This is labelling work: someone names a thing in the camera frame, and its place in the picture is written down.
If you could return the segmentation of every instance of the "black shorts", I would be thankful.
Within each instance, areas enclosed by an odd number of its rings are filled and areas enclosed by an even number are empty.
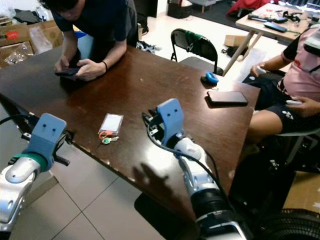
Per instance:
[[[267,110],[278,115],[282,122],[282,134],[311,131],[320,128],[320,115],[302,117],[286,106],[289,95],[277,88],[278,80],[257,77],[249,84],[260,88],[260,94],[255,106],[256,110]]]

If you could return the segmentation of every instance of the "wire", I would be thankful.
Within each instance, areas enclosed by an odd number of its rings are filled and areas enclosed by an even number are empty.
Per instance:
[[[0,125],[1,125],[1,124],[4,124],[5,122],[8,122],[8,121],[10,121],[10,120],[12,120],[12,119],[18,119],[18,118],[28,119],[29,117],[30,117],[30,116],[25,115],[25,114],[16,114],[16,115],[8,116],[8,117],[6,117],[6,118],[4,118],[4,119],[2,119],[2,120],[0,121]]]
[[[219,177],[219,174],[218,174],[218,168],[217,168],[217,164],[216,164],[215,159],[211,156],[211,154],[210,154],[207,150],[204,150],[204,151],[205,151],[205,153],[209,156],[209,158],[211,159],[211,161],[212,161],[212,163],[213,163],[216,179],[217,179],[218,181],[220,181],[220,177]]]
[[[235,212],[235,209],[233,208],[233,206],[232,206],[231,203],[229,202],[229,199],[228,199],[228,197],[227,197],[226,192],[225,192],[224,189],[222,188],[219,180],[217,180],[217,178],[212,174],[212,172],[210,172],[209,169],[208,169],[202,162],[200,162],[198,159],[196,159],[196,158],[194,158],[194,157],[192,157],[192,156],[190,156],[190,155],[184,154],[184,153],[182,153],[182,152],[180,152],[180,151],[176,151],[176,150],[173,150],[173,149],[168,148],[168,147],[166,147],[166,146],[162,146],[161,144],[157,143],[157,141],[154,140],[154,138],[151,136],[151,133],[150,133],[150,130],[151,130],[151,129],[150,129],[150,126],[151,126],[151,125],[153,125],[153,122],[152,122],[152,121],[151,121],[149,124],[146,125],[146,126],[147,126],[147,127],[146,127],[146,133],[147,133],[149,139],[150,139],[157,147],[159,147],[159,148],[161,148],[161,149],[163,149],[163,150],[166,150],[166,151],[168,151],[168,152],[170,152],[170,153],[173,153],[173,154],[175,154],[175,155],[177,155],[177,156],[185,157],[185,158],[187,158],[187,159],[189,159],[189,160],[191,160],[191,161],[194,161],[194,162],[196,162],[197,164],[199,164],[199,165],[208,173],[208,175],[214,180],[214,182],[217,184],[217,186],[218,186],[221,194],[222,194],[223,197],[224,197],[224,200],[228,203],[229,207]]]

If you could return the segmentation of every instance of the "person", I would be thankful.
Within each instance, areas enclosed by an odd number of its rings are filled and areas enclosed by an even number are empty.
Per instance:
[[[288,72],[278,82],[251,83],[260,88],[255,109],[246,136],[246,143],[257,144],[264,138],[282,133],[308,131],[320,128],[320,57],[305,50],[305,41],[319,26],[307,29],[280,55],[253,65],[251,74],[259,76],[257,66],[276,71],[291,63]],[[302,102],[288,105],[287,100]]]
[[[133,0],[44,0],[63,32],[62,53],[54,66],[55,72],[67,69],[77,53],[78,38],[73,25],[94,39],[114,42],[101,62],[83,59],[77,63],[76,78],[90,81],[103,75],[120,60],[127,44],[136,47],[138,40],[137,13]]]

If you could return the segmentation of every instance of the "black folding chair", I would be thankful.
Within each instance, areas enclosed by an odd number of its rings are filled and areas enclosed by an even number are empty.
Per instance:
[[[173,47],[173,53],[171,55],[171,60],[177,60],[177,54],[175,46],[186,50],[188,53],[196,54],[200,57],[206,58],[214,64],[204,61],[198,57],[191,56],[182,61],[181,64],[194,67],[196,69],[204,70],[206,72],[212,72],[214,74],[223,75],[223,69],[218,67],[218,53],[214,45],[205,38],[204,36],[195,34],[190,31],[178,28],[173,30],[171,33],[171,42]]]

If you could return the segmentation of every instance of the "white remote control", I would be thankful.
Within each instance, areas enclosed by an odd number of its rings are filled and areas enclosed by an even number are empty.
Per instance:
[[[288,105],[294,105],[294,106],[297,106],[297,105],[301,105],[302,102],[301,101],[295,101],[295,100],[287,100],[286,103]]]
[[[266,74],[267,71],[262,69],[260,66],[256,66],[256,72],[260,75],[260,74]]]

